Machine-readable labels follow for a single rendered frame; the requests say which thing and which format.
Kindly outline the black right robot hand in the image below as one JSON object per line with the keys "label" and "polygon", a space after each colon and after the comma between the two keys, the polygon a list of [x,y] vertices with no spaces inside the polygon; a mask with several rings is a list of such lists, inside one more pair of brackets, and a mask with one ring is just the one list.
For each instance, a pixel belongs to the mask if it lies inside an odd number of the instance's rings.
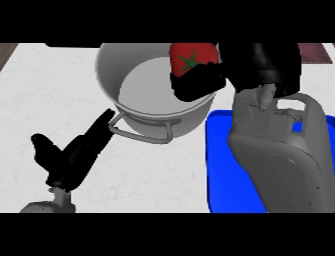
{"label": "black right robot hand", "polygon": [[218,62],[196,65],[180,77],[170,73],[174,96],[192,102],[230,82],[235,92],[274,86],[274,98],[300,91],[301,56],[297,43],[212,43]]}

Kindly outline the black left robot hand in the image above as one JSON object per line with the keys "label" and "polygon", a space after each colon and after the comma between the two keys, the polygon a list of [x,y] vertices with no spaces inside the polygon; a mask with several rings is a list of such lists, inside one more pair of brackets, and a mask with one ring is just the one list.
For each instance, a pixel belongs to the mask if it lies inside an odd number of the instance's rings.
{"label": "black left robot hand", "polygon": [[106,109],[84,134],[78,135],[66,147],[59,149],[40,133],[31,136],[35,163],[47,171],[46,184],[71,192],[83,183],[97,156],[108,145],[114,133],[108,123],[115,111]]}

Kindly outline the red tomato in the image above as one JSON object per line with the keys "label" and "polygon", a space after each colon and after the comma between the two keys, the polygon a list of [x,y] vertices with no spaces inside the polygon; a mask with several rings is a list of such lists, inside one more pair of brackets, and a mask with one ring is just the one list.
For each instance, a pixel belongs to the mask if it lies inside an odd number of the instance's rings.
{"label": "red tomato", "polygon": [[217,62],[218,53],[212,43],[173,43],[170,45],[170,66],[176,77],[180,77],[196,65]]}

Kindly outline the grey metal pot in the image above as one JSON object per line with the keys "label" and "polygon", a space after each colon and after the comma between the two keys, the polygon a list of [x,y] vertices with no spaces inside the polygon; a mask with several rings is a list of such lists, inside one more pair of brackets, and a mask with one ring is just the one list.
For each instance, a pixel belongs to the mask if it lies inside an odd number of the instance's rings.
{"label": "grey metal pot", "polygon": [[111,132],[133,140],[168,144],[202,123],[214,93],[181,102],[170,84],[168,43],[103,43],[96,78],[118,115]]}

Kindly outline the blue tray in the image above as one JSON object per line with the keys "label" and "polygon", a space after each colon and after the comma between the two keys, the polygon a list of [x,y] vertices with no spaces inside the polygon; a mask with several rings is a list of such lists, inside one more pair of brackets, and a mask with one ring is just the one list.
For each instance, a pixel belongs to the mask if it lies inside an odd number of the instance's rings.
{"label": "blue tray", "polygon": [[[335,117],[326,116],[335,171]],[[226,143],[232,111],[214,110],[205,121],[207,203],[211,213],[266,213],[249,176]]]}

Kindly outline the dark red placemat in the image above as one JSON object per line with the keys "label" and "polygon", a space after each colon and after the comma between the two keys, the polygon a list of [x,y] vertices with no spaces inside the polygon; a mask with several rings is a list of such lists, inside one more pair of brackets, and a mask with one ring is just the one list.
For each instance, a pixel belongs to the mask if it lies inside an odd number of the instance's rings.
{"label": "dark red placemat", "polygon": [[320,43],[300,43],[300,55],[303,64],[331,64],[332,60]]}

